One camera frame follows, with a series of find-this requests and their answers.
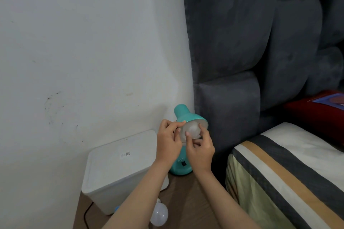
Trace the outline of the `white plastic lidded box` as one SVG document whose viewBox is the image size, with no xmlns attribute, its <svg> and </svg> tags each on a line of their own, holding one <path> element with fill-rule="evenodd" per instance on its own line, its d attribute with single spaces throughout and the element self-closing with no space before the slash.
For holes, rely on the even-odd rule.
<svg viewBox="0 0 344 229">
<path fill-rule="evenodd" d="M 111 215 L 135 189 L 156 158 L 157 135 L 148 130 L 93 149 L 81 191 Z"/>
</svg>

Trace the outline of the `red pillow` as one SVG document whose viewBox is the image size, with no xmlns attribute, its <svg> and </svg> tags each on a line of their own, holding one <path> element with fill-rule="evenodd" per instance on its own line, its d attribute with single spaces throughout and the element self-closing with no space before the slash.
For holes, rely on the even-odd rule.
<svg viewBox="0 0 344 229">
<path fill-rule="evenodd" d="M 344 153 L 344 92 L 323 91 L 287 102 L 282 108 L 289 122 L 324 139 Z"/>
</svg>

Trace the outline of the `person's right forearm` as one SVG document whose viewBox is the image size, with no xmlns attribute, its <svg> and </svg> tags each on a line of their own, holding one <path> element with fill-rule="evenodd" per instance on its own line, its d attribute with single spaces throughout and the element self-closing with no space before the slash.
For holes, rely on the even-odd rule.
<svg viewBox="0 0 344 229">
<path fill-rule="evenodd" d="M 194 170 L 222 229 L 261 229 L 223 188 L 211 170 Z"/>
</svg>

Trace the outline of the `teal desk lamp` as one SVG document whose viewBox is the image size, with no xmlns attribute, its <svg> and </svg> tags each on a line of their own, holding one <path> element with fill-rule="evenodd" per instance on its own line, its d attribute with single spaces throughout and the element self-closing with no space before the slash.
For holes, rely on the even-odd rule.
<svg viewBox="0 0 344 229">
<path fill-rule="evenodd" d="M 186 137 L 185 130 L 193 123 L 201 124 L 203 127 L 208 128 L 209 123 L 203 117 L 198 114 L 191 113 L 188 107 L 184 104 L 179 104 L 174 108 L 174 114 L 177 118 L 177 122 L 186 121 L 186 124 L 181 127 L 180 138 L 183 143 L 182 149 L 177 160 L 174 162 L 170 169 L 170 173 L 177 176 L 187 175 L 192 172 L 192 167 L 188 161 L 186 153 Z"/>
</svg>

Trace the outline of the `person's left forearm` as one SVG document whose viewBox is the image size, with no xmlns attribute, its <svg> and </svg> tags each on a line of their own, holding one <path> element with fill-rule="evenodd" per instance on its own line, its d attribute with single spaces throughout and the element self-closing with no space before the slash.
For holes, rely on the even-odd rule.
<svg viewBox="0 0 344 229">
<path fill-rule="evenodd" d="M 140 183 L 102 229 L 147 229 L 172 163 L 155 160 Z"/>
</svg>

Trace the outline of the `white bulb with frosted globe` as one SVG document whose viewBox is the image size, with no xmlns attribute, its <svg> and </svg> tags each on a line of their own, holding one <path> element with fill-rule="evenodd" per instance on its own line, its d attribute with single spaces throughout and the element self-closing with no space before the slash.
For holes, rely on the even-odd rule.
<svg viewBox="0 0 344 229">
<path fill-rule="evenodd" d="M 199 139 L 201 137 L 201 129 L 198 123 L 193 123 L 192 125 L 188 126 L 185 131 L 191 136 L 192 139 Z"/>
</svg>

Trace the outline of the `grey upholstered headboard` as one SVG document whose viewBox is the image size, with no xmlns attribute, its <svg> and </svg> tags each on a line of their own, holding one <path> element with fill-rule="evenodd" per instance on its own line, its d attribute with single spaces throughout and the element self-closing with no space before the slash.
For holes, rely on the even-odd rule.
<svg viewBox="0 0 344 229">
<path fill-rule="evenodd" d="M 195 112 L 225 186 L 241 142 L 285 121 L 282 104 L 344 91 L 344 0 L 184 0 Z"/>
</svg>

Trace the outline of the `person's left hand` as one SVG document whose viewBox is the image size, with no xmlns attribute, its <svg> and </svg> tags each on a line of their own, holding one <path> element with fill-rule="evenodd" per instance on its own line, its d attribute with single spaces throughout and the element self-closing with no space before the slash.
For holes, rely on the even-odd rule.
<svg viewBox="0 0 344 229">
<path fill-rule="evenodd" d="M 172 130 L 172 121 L 163 119 L 157 133 L 156 161 L 170 170 L 182 149 L 181 128 Z"/>
</svg>

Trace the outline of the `person's right hand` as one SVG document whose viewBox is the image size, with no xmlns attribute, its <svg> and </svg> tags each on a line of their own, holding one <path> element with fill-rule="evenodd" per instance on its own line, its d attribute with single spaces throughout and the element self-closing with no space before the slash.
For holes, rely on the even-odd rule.
<svg viewBox="0 0 344 229">
<path fill-rule="evenodd" d="M 193 146 L 186 146 L 188 161 L 196 177 L 211 173 L 212 158 L 215 153 L 208 130 L 199 124 L 202 139 L 193 139 Z"/>
</svg>

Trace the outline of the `striped bed sheet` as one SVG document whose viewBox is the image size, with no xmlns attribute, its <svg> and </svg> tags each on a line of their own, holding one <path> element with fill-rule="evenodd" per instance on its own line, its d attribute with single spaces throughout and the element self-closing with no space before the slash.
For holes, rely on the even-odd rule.
<svg viewBox="0 0 344 229">
<path fill-rule="evenodd" d="M 263 229 L 344 229 L 344 147 L 294 124 L 235 146 L 225 183 Z"/>
</svg>

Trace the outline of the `white light bulb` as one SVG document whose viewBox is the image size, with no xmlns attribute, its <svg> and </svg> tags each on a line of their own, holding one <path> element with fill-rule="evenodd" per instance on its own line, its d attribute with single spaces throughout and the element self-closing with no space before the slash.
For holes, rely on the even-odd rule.
<svg viewBox="0 0 344 229">
<path fill-rule="evenodd" d="M 150 223 L 156 227 L 161 227 L 167 222 L 168 216 L 169 211 L 167 206 L 162 202 L 157 201 L 150 219 Z"/>
</svg>

